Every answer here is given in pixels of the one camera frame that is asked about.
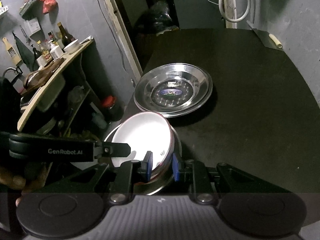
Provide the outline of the person left hand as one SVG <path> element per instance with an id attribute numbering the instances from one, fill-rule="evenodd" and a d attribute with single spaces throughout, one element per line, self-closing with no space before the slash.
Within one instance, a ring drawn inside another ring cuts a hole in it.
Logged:
<path id="1" fill-rule="evenodd" d="M 1 184 L 9 187 L 10 189 L 20 191 L 20 196 L 17 197 L 15 200 L 16 207 L 19 206 L 23 197 L 33 190 L 31 188 L 32 181 L 30 180 L 29 173 L 21 173 L 21 174 L 10 173 L 8 170 L 2 167 L 1 167 Z"/>

